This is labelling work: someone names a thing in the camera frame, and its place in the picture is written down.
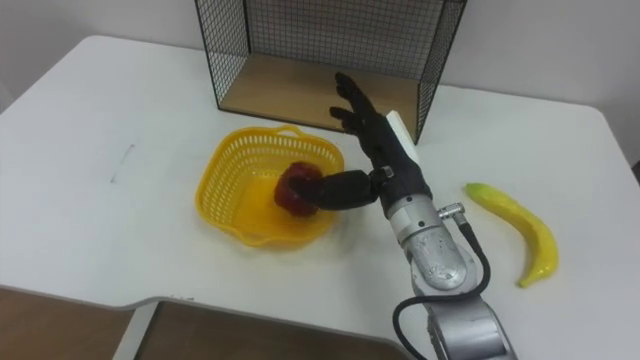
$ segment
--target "robotic arm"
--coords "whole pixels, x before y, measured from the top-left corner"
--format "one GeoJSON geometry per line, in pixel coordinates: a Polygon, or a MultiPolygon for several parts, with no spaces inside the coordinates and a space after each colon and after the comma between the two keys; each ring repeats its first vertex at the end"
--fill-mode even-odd
{"type": "Polygon", "coordinates": [[[417,359],[425,359],[402,333],[401,312],[423,304],[429,314],[428,332],[439,359],[517,359],[493,310],[480,294],[489,284],[491,269],[464,207],[457,203],[440,210],[425,182],[413,142],[400,117],[379,114],[348,76],[337,73],[337,92],[353,111],[332,107],[331,116],[347,133],[358,137],[373,171],[346,171],[319,180],[292,178],[290,186],[304,200],[325,210],[344,210],[375,202],[386,218],[411,268],[415,297],[402,301],[393,312],[400,342],[417,359]],[[483,268],[457,245],[443,221],[453,219],[483,268]]]}

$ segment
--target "wire mesh cage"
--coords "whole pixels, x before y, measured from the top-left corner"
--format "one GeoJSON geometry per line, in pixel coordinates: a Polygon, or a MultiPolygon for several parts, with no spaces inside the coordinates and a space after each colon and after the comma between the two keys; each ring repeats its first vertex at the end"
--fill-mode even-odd
{"type": "Polygon", "coordinates": [[[221,110],[340,130],[333,75],[420,137],[466,0],[195,0],[221,110]]]}

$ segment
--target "toy banana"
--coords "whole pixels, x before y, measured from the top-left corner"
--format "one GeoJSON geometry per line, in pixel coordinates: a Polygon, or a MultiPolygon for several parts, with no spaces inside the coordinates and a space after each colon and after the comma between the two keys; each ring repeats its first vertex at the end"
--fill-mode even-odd
{"type": "Polygon", "coordinates": [[[537,216],[489,185],[467,184],[465,190],[473,201],[511,224],[527,241],[532,261],[528,272],[518,281],[520,287],[526,288],[556,271],[558,248],[555,239],[551,230],[537,216]]]}

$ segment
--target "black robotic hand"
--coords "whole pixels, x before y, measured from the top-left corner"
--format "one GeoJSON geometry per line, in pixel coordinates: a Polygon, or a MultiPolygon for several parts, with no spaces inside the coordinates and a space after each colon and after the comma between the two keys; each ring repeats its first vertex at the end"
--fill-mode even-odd
{"type": "Polygon", "coordinates": [[[364,206],[380,196],[386,213],[402,197],[431,197],[420,167],[407,155],[387,118],[376,111],[353,79],[343,73],[336,73],[335,79],[338,95],[349,102],[352,111],[331,107],[331,116],[342,122],[345,132],[358,137],[373,171],[368,175],[361,170],[346,171],[319,180],[291,179],[291,188],[325,210],[364,206]]]}

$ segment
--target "red apple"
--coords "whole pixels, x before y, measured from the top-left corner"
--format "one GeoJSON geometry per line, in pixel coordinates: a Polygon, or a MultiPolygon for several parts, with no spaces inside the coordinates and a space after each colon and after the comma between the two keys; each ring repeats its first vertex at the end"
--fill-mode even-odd
{"type": "Polygon", "coordinates": [[[316,165],[298,161],[289,165],[276,185],[274,200],[278,206],[287,210],[293,216],[309,217],[318,212],[318,208],[304,201],[289,187],[289,179],[303,178],[306,180],[321,179],[322,171],[316,165]]]}

